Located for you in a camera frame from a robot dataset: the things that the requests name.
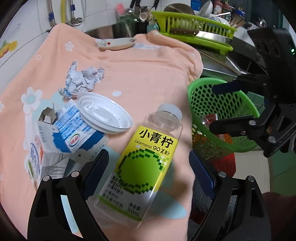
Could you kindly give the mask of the black white milk carton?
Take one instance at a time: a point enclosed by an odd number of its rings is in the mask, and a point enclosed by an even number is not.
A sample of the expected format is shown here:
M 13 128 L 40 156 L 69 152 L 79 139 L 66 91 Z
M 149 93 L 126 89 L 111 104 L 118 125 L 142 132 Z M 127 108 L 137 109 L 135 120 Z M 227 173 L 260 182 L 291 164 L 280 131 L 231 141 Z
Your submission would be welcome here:
M 71 151 L 55 125 L 36 121 L 28 151 L 25 167 L 35 189 L 46 175 L 53 179 L 64 176 Z

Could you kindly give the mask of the green lime juice bottle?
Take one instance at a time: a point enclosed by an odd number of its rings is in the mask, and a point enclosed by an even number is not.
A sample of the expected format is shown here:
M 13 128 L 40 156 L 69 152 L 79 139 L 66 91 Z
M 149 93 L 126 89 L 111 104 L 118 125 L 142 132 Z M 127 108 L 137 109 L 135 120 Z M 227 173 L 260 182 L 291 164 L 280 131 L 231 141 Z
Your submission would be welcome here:
M 177 148 L 181 110 L 161 104 L 138 125 L 94 206 L 111 220 L 138 227 L 149 210 Z

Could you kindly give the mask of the white blue milk carton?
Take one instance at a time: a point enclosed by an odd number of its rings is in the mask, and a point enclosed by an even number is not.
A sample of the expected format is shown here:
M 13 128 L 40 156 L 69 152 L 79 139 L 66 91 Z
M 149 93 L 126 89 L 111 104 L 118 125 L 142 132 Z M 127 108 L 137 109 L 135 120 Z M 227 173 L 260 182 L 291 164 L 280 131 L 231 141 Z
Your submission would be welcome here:
M 109 141 L 107 134 L 86 124 L 72 99 L 59 110 L 55 110 L 54 106 L 46 107 L 39 121 L 58 129 L 62 144 L 71 152 L 71 159 L 80 164 L 93 161 Z

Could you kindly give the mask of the red instant noodle cup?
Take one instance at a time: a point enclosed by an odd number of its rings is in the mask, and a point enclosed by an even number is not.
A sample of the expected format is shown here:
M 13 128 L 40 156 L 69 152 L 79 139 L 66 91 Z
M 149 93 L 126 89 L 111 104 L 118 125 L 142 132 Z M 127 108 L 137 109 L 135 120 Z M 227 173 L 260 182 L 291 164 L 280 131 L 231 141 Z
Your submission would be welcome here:
M 193 114 L 192 118 L 193 149 L 196 149 L 200 154 L 203 153 L 204 155 L 213 152 L 216 146 L 213 142 L 214 136 L 209 131 L 209 125 L 218 119 L 217 114 Z

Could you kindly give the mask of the green plastic trash basket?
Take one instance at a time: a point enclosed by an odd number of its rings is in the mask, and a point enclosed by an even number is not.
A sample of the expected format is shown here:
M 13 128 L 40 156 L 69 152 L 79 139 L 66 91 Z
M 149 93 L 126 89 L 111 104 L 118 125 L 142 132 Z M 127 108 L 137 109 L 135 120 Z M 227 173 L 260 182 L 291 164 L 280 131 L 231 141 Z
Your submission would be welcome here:
M 193 81 L 188 86 L 188 98 L 192 114 L 193 150 L 206 161 L 219 159 L 229 154 L 245 153 L 257 144 L 245 136 L 231 137 L 229 134 L 214 135 L 209 124 L 215 120 L 225 120 L 243 116 L 259 117 L 259 112 L 251 99 L 242 91 L 216 95 L 212 87 L 226 83 L 218 78 L 205 77 Z

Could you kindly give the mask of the red plastic stool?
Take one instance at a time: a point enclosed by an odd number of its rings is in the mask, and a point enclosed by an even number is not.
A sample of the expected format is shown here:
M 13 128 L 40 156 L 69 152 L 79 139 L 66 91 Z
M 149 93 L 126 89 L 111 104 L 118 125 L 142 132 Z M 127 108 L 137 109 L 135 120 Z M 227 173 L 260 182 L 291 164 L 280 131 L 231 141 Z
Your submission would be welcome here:
M 230 177 L 233 177 L 236 172 L 234 153 L 219 159 L 210 160 L 209 162 L 216 168 L 218 172 L 223 171 Z

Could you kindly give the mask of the white ceramic bowl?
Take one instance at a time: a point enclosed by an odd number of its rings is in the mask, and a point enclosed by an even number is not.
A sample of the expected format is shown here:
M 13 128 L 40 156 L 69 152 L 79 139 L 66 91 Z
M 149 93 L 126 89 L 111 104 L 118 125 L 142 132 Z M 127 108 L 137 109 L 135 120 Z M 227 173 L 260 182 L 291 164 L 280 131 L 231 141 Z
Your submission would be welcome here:
M 199 10 L 199 16 L 204 17 L 204 18 L 208 18 L 208 17 L 210 17 L 212 11 L 213 11 L 212 1 L 211 0 L 208 0 L 200 8 L 200 10 Z

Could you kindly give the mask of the lime green dish rack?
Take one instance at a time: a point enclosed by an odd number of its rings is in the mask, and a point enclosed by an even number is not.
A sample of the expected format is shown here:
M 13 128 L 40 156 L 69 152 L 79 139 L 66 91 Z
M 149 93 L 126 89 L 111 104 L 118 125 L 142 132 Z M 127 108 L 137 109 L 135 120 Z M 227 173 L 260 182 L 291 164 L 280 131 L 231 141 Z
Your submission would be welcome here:
M 236 29 L 229 25 L 201 16 L 167 11 L 153 11 L 152 17 L 164 36 L 217 50 L 223 56 L 233 51 L 231 42 Z

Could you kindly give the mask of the peach floral towel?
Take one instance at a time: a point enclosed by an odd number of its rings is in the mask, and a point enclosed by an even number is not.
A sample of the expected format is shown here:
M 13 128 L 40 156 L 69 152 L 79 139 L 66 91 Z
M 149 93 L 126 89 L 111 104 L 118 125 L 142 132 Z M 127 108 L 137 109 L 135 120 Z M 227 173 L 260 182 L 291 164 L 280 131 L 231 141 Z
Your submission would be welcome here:
M 98 218 L 110 240 L 186 240 L 194 173 L 189 165 L 192 117 L 188 85 L 202 74 L 201 56 L 193 47 L 157 31 L 136 36 L 132 48 L 100 51 L 95 40 L 73 27 L 58 24 L 30 61 L 1 93 L 1 204 L 25 235 L 36 193 L 24 162 L 28 159 L 30 128 L 41 111 L 60 98 L 73 61 L 79 69 L 103 68 L 94 92 L 112 99 L 141 123 L 162 103 L 183 114 L 183 131 L 174 160 L 151 209 L 138 228 Z

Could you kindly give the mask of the dark green utensil holder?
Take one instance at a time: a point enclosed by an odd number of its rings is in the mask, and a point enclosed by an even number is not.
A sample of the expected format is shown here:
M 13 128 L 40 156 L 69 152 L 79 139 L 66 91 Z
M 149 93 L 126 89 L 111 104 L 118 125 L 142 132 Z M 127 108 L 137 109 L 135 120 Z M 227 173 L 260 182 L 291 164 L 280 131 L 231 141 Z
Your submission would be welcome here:
M 140 22 L 138 17 L 134 14 L 119 15 L 116 14 L 116 37 L 131 38 L 137 34 L 140 34 Z

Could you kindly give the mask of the small white ceramic dish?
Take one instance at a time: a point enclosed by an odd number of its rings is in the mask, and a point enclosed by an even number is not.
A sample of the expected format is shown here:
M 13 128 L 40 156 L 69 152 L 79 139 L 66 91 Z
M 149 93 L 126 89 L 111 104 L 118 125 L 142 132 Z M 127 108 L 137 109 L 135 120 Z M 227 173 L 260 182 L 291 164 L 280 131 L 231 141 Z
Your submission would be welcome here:
M 132 47 L 136 39 L 135 38 L 117 38 L 117 39 L 95 39 L 99 49 L 118 51 Z

